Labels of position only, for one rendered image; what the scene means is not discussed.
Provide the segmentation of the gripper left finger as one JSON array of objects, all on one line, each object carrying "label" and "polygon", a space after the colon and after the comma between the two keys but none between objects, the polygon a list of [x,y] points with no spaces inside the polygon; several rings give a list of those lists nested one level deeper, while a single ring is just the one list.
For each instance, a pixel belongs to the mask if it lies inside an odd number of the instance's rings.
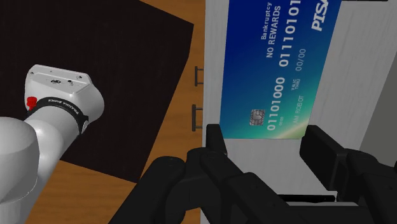
[{"label": "gripper left finger", "polygon": [[181,224],[199,208],[209,224],[289,224],[296,195],[278,195],[256,174],[228,157],[221,128],[206,127],[205,147],[187,159],[158,157],[108,224]]}]

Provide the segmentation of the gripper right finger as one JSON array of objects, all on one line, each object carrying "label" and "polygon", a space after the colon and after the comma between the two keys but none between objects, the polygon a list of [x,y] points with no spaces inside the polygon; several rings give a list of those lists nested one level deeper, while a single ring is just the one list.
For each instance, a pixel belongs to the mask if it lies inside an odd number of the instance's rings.
[{"label": "gripper right finger", "polygon": [[397,168],[344,148],[317,125],[307,126],[299,154],[338,200],[366,205],[375,224],[397,224]]}]

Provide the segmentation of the white chest of drawers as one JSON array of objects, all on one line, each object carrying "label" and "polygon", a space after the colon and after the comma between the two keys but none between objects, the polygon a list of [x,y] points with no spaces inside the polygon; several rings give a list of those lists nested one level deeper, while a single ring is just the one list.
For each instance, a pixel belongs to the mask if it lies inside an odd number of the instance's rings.
[{"label": "white chest of drawers", "polygon": [[[229,0],[205,0],[203,123],[218,123]],[[363,141],[397,54],[397,0],[344,1],[328,50],[310,123],[343,147]],[[228,157],[276,193],[326,195],[293,139],[228,139]]]}]

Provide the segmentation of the blue bank card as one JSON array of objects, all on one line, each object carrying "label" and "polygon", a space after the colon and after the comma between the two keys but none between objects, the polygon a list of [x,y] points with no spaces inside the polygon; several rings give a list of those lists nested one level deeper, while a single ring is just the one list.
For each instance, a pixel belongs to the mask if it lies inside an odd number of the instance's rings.
[{"label": "blue bank card", "polygon": [[227,139],[300,139],[342,0],[230,0],[220,127]]}]

